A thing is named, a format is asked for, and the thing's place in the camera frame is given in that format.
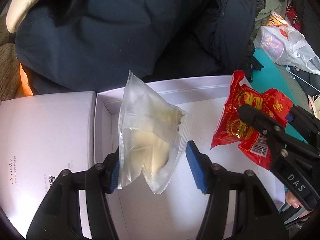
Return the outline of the person's hand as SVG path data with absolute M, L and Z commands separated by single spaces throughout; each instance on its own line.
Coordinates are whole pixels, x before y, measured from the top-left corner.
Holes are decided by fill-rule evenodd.
M 302 203 L 294 196 L 294 194 L 290 190 L 287 190 L 287 192 L 285 193 L 285 200 L 287 204 L 294 207 L 295 209 L 303 207 Z

